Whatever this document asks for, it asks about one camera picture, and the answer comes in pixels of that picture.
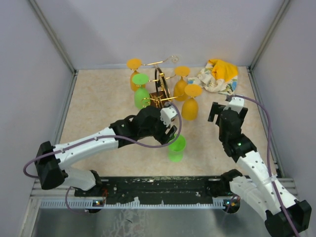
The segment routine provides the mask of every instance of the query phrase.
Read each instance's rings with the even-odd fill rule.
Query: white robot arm
[[[247,172],[252,182],[237,170],[221,175],[223,189],[245,200],[265,221],[268,232],[273,237],[293,236],[293,229],[281,209],[281,204],[273,187],[277,187],[280,199],[298,232],[306,230],[311,215],[311,206],[307,201],[298,201],[277,179],[270,177],[257,148],[241,133],[241,126],[247,113],[243,107],[244,99],[233,97],[227,106],[213,103],[208,121],[219,126],[219,140],[229,157]]]
[[[50,142],[42,143],[37,156],[55,153],[35,162],[42,189],[53,189],[63,184],[87,191],[95,186],[102,186],[95,171],[79,170],[71,165],[96,153],[133,144],[132,141],[148,136],[166,144],[177,130],[175,126],[171,127],[176,116],[178,113],[172,105],[162,109],[148,106],[136,116],[118,120],[109,127],[79,140],[55,146]]]

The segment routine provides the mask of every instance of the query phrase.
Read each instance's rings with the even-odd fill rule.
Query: black mounting plate
[[[213,197],[229,196],[220,176],[101,177],[102,188],[95,192],[76,189],[76,197],[102,197],[107,204],[128,203],[138,197],[140,204],[211,204]]]

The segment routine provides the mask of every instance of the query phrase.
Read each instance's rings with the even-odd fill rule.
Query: white wall
[[[282,0],[37,0],[77,69],[181,55],[249,65]]]
[[[300,198],[312,208],[316,202],[315,10],[315,0],[293,1],[255,70],[281,163],[294,178]],[[310,229],[316,235],[315,212]]]
[[[26,0],[0,1],[0,32],[0,235],[17,237],[34,182],[23,165],[52,139],[72,75]]]

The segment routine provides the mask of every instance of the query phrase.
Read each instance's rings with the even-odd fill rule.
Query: floral cloth
[[[196,77],[188,78],[188,84],[197,84],[210,92],[231,95],[236,89],[237,79],[237,66],[211,59]]]

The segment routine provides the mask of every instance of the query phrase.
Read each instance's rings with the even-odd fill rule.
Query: wine glass
[[[189,75],[190,69],[186,66],[179,66],[174,69],[174,72],[177,76],[180,76],[181,78],[173,88],[173,96],[176,97],[175,100],[177,101],[185,101],[188,96],[184,92],[184,88],[186,88],[188,83],[183,79]]]
[[[150,95],[145,84],[149,82],[149,76],[144,73],[138,73],[133,76],[132,82],[137,87],[137,90],[134,94],[134,103],[138,109],[142,109],[150,105]]]
[[[133,70],[132,75],[130,76],[130,88],[133,91],[136,91],[138,89],[138,87],[136,86],[135,83],[133,83],[133,77],[136,74],[139,74],[139,72],[137,71],[137,69],[142,65],[142,60],[138,59],[138,58],[132,58],[130,60],[127,61],[126,63],[127,67],[131,70]]]
[[[198,116],[198,103],[194,98],[202,94],[202,88],[199,85],[189,84],[184,88],[184,92],[191,98],[184,102],[181,115],[186,120],[195,120]]]

